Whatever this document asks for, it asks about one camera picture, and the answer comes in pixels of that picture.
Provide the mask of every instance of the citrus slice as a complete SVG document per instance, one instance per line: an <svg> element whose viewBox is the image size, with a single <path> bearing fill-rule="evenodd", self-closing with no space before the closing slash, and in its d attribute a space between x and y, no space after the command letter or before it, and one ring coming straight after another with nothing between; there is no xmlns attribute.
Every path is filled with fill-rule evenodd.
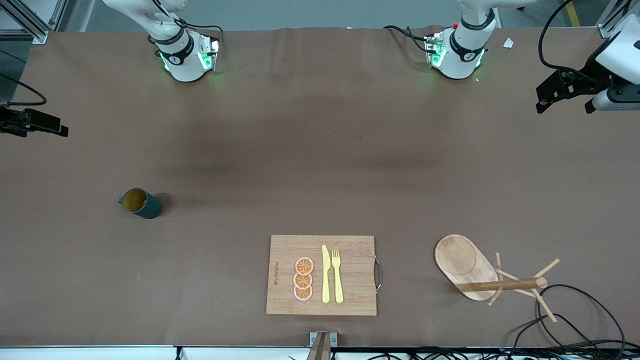
<svg viewBox="0 0 640 360"><path fill-rule="evenodd" d="M313 278L311 275L300 275L298 273L293 274L293 285L300 290L309 289L312 282Z"/></svg>
<svg viewBox="0 0 640 360"><path fill-rule="evenodd" d="M296 272L300 275L308 275L314 270L314 262L304 256L296 261Z"/></svg>
<svg viewBox="0 0 640 360"><path fill-rule="evenodd" d="M311 295L314 294L314 289L309 287L309 289L298 289L298 288L293 288L293 296L296 297L296 299L300 300L300 301L307 301L308 299L311 299Z"/></svg>

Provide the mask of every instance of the fork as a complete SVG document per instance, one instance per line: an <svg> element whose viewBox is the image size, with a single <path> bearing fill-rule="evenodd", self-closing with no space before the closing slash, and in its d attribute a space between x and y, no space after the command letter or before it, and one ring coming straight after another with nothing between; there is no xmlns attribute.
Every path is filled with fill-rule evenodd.
<svg viewBox="0 0 640 360"><path fill-rule="evenodd" d="M342 281L340 280L340 251L338 249L331 250L331 265L335 269L335 301L338 304L344 302L342 294Z"/></svg>

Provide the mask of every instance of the cup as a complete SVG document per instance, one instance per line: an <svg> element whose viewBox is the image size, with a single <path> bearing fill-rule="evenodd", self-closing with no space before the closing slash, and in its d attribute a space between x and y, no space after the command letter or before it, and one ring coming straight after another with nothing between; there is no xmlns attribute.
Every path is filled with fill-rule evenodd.
<svg viewBox="0 0 640 360"><path fill-rule="evenodd" d="M133 188L118 199L126 212L141 218L152 219L162 212L160 200L140 188Z"/></svg>

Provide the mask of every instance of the yellow knife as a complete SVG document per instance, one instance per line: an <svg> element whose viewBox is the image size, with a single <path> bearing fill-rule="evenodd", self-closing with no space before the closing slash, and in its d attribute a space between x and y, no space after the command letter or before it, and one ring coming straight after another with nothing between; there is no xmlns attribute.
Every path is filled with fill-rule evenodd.
<svg viewBox="0 0 640 360"><path fill-rule="evenodd" d="M331 298L329 296L329 269L331 268L331 258L326 245L322 245L322 302L329 304Z"/></svg>

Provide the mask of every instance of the wooden mug tree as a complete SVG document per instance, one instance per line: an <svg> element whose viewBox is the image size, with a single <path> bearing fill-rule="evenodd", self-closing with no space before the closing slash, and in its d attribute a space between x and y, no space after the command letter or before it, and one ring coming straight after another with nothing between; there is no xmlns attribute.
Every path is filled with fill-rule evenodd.
<svg viewBox="0 0 640 360"><path fill-rule="evenodd" d="M553 260L532 277L519 279L502 270L499 252L495 253L496 264L493 268L471 240L457 234L440 239L434 257L436 266L466 298L477 301L488 299L487 304L491 306L504 290L513 290L536 299L551 321L557 322L538 289L547 287L547 280L542 275L558 264L560 259Z"/></svg>

